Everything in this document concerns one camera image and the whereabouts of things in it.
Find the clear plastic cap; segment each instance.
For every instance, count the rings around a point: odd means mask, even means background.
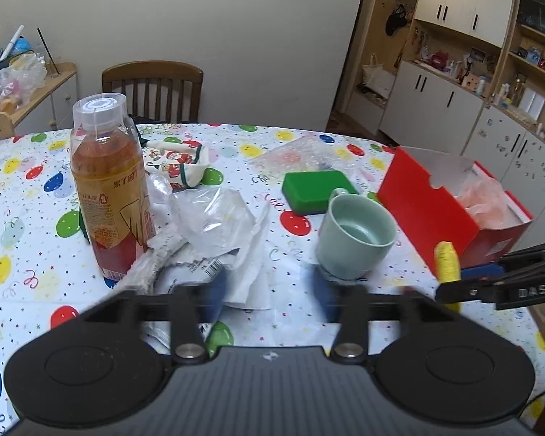
[[[75,129],[105,132],[121,126],[127,117],[127,98],[122,93],[99,93],[77,101],[73,106]]]

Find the tablecloth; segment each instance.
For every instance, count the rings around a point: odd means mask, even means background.
[[[266,241],[270,310],[225,308],[215,325],[240,346],[323,345],[328,349],[337,325],[323,317],[302,279],[304,265],[314,263],[314,245],[322,215],[299,217],[289,210],[280,185],[247,163],[266,150],[305,132],[247,125],[160,124],[140,126],[143,136],[168,141],[194,140],[210,148],[204,184],[239,190],[258,215],[272,208]],[[109,293],[90,245],[78,227],[78,199],[69,165],[69,130],[17,136],[0,145],[0,432],[16,421],[1,376],[12,353],[29,340],[74,316]],[[356,167],[362,195],[379,188],[393,157],[377,142],[317,133],[337,157]],[[153,210],[156,228],[169,221]],[[383,263],[365,282],[377,293],[412,285],[433,296],[436,280],[402,231]],[[536,372],[533,395],[545,390],[545,342],[526,308],[495,311],[469,302],[463,313],[509,339],[528,354]],[[370,352],[396,339],[397,323],[370,324]],[[532,424],[543,408],[531,405],[523,419]]]

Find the ceramic cup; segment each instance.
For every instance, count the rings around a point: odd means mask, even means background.
[[[388,210],[336,188],[319,229],[317,259],[337,278],[355,280],[379,264],[395,240],[396,222]]]

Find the black stick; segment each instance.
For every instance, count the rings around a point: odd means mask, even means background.
[[[53,60],[53,56],[51,56],[51,51],[49,51],[49,46],[47,46],[47,43],[45,42],[45,38],[42,37],[42,32],[40,28],[36,29],[38,31],[38,35],[41,37],[42,44],[45,46],[45,49],[47,50],[47,54],[49,55],[49,59],[51,60],[51,64],[53,64],[54,69],[56,70],[56,73],[60,75],[60,72],[58,71],[58,68],[55,64],[55,61]]]

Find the open cardboard box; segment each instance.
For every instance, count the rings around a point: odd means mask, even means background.
[[[491,177],[483,166],[466,157],[428,149],[399,147],[378,198],[396,218],[433,274],[434,248],[452,242],[460,266],[472,267],[498,259],[529,227],[533,216],[510,193],[506,224],[481,228],[456,200],[464,186],[477,177]]]

